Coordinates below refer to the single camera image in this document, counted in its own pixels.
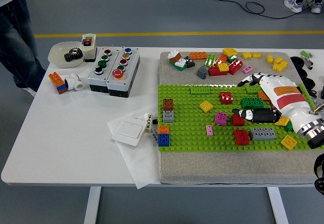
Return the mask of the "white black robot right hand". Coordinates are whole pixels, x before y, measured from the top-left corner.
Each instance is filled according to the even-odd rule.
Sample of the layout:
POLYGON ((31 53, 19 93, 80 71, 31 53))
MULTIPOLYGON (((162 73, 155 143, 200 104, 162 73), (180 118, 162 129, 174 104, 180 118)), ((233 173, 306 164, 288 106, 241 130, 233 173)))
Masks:
POLYGON ((238 86, 247 82, 250 85, 259 84, 275 109, 233 109, 234 114, 256 123, 275 123, 281 116, 287 117, 292 122, 293 130, 301 136, 323 126, 321 118, 310 113, 309 104, 290 79, 280 75, 256 73, 246 77, 238 86))

